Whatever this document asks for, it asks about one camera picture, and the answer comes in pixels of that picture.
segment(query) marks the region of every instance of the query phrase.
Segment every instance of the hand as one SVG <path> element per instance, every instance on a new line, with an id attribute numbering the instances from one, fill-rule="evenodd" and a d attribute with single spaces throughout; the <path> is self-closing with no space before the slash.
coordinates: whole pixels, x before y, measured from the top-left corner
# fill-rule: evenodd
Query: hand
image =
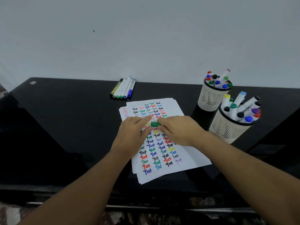
<path id="1" fill-rule="evenodd" d="M 151 118 L 151 115 L 145 118 L 127 117 L 122 121 L 110 151 L 121 154 L 128 160 L 135 156 L 148 134 L 153 130 L 152 127 L 149 127 L 141 133 L 141 129 L 151 120 Z"/>
<path id="2" fill-rule="evenodd" d="M 205 140 L 204 135 L 208 133 L 189 116 L 161 117 L 157 122 L 162 124 L 157 129 L 182 146 L 196 147 L 197 142 Z"/>

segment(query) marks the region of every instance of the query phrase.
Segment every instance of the right hand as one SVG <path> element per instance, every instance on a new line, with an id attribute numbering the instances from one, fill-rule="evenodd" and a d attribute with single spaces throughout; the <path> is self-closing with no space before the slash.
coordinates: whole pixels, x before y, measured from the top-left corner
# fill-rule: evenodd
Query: right hand
<path id="1" fill-rule="evenodd" d="M 196 147 L 199 140 L 205 140 L 204 135 L 208 133 L 189 116 L 161 117 L 157 122 L 162 124 L 157 127 L 158 130 L 166 134 L 170 140 L 182 146 Z"/>

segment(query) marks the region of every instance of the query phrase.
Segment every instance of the forearm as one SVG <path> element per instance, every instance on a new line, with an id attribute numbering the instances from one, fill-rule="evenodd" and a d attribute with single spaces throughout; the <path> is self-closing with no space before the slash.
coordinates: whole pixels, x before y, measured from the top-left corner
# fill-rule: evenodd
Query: forearm
<path id="1" fill-rule="evenodd" d="M 128 161 L 117 153 L 108 153 L 87 173 L 39 206 L 20 225 L 99 223 L 111 189 Z"/>
<path id="2" fill-rule="evenodd" d="M 232 186 L 271 224 L 296 224 L 300 180 L 208 133 L 196 148 L 221 170 Z"/>

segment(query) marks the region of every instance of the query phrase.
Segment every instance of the yellow-black marker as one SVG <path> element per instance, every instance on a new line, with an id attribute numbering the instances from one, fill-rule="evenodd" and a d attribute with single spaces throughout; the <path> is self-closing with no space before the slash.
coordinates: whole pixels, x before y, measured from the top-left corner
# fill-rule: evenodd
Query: yellow-black marker
<path id="1" fill-rule="evenodd" d="M 112 97 L 114 95 L 114 93 L 117 91 L 118 87 L 120 86 L 120 84 L 122 83 L 123 79 L 121 78 L 119 80 L 119 82 L 117 83 L 117 85 L 115 86 L 115 88 L 112 90 L 112 92 L 110 93 L 110 97 Z"/>

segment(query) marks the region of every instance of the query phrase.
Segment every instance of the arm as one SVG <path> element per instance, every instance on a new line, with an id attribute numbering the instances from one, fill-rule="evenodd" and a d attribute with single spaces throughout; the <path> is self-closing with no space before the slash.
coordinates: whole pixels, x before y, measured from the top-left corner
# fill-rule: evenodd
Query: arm
<path id="1" fill-rule="evenodd" d="M 127 162 L 137 154 L 153 128 L 141 129 L 151 120 L 128 117 L 119 128 L 110 152 L 87 173 L 48 199 L 20 225 L 98 224 L 110 192 Z"/>
<path id="2" fill-rule="evenodd" d="M 204 131 L 192 118 L 160 118 L 172 141 L 206 155 L 244 200 L 270 224 L 300 224 L 300 180 Z"/>

